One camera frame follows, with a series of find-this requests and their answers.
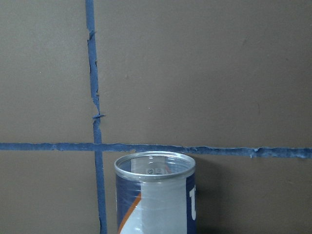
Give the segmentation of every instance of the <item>blue painter's tape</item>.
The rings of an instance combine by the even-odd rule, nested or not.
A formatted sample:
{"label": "blue painter's tape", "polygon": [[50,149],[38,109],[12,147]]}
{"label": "blue painter's tape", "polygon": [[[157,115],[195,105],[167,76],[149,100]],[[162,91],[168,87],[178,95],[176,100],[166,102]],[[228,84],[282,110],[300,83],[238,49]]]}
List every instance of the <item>blue painter's tape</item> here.
{"label": "blue painter's tape", "polygon": [[175,145],[146,145],[146,144],[93,144],[93,143],[0,143],[0,150],[59,150],[59,151],[98,151],[98,152],[144,152],[170,151],[183,154],[224,155],[248,157],[281,157],[281,158],[310,158],[312,148],[214,148],[209,146],[175,146]]}
{"label": "blue painter's tape", "polygon": [[[86,0],[86,18],[87,28],[89,30],[88,39],[88,53],[90,64],[90,87],[91,97],[94,105],[97,108],[97,114],[93,116],[93,136],[94,143],[102,143],[102,133],[100,129],[100,118],[105,116],[100,113],[99,96],[98,96],[98,66],[97,66],[97,49],[95,37],[95,20],[94,20],[94,3],[93,0]],[[100,234],[107,234],[106,223],[106,205],[105,205],[105,188],[104,188],[104,171],[103,171],[103,158],[102,151],[95,151],[95,166],[97,178],[97,205],[98,216],[100,221]]]}

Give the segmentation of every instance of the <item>tin can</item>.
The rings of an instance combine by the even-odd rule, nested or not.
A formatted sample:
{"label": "tin can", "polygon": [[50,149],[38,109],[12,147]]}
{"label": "tin can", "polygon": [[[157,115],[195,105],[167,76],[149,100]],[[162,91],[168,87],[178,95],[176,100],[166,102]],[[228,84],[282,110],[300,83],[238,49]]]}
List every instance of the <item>tin can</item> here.
{"label": "tin can", "polygon": [[195,160],[152,151],[115,162],[118,234],[195,234]]}

